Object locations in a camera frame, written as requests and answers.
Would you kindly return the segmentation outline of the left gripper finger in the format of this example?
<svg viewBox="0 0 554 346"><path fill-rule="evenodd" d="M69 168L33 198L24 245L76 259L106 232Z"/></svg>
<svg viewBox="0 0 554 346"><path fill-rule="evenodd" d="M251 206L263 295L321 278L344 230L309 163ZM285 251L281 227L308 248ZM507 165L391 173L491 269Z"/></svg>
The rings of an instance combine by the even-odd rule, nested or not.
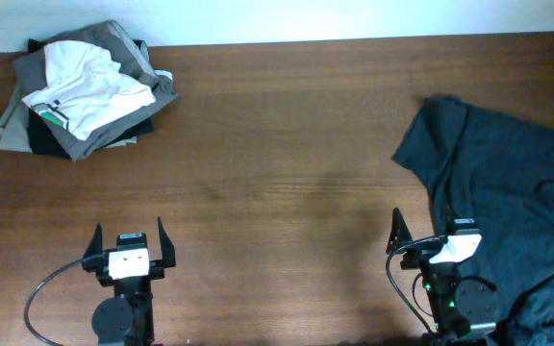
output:
<svg viewBox="0 0 554 346"><path fill-rule="evenodd" d="M176 266L176 252L174 244L164 229L162 219L158 217L158 235L161 247L162 257L159 259L161 267Z"/></svg>
<svg viewBox="0 0 554 346"><path fill-rule="evenodd" d="M103 234L102 234L101 224L98 223L95 227L91 241L89 242L89 245L83 255L83 259L88 260L89 258L93 256L101 255L102 253L103 253Z"/></svg>

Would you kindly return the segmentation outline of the dark green t-shirt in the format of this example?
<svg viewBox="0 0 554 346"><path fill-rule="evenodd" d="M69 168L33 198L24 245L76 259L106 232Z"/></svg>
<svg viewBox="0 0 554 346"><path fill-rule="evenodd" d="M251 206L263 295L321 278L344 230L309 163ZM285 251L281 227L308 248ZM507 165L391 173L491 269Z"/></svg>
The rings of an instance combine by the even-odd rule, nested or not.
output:
<svg viewBox="0 0 554 346"><path fill-rule="evenodd" d="M393 156L425 186L437 234L482 236L465 276L497 288L499 345L554 345L554 130L450 96L425 99Z"/></svg>

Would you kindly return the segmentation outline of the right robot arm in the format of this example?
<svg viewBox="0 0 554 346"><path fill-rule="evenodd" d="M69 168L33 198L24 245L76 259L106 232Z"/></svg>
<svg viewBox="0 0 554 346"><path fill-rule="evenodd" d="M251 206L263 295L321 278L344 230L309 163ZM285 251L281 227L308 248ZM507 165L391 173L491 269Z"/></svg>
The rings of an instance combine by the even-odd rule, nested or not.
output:
<svg viewBox="0 0 554 346"><path fill-rule="evenodd" d="M459 265L471 259L482 242L480 230L471 218L450 218L447 233L415 240L400 209L391 214L386 253L386 273L390 284L422 323L424 345L490 345L496 329L497 287L491 281L467 276ZM416 298L407 298L390 272L391 261L400 256L400 268L416 270L429 301L424 311ZM433 318L428 323L425 315Z"/></svg>

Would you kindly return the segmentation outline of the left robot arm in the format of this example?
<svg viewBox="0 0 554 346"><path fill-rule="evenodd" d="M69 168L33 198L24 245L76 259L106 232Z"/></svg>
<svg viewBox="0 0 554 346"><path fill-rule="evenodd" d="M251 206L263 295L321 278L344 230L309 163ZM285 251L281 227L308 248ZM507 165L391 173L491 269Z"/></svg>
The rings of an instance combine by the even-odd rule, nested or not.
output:
<svg viewBox="0 0 554 346"><path fill-rule="evenodd" d="M97 225L82 257L82 268L93 273L113 297L98 305L91 327L99 345L151 345L155 341L151 283L176 265L175 247L161 219L157 220L162 256L151 259L145 233L119 235L112 249L103 247Z"/></svg>

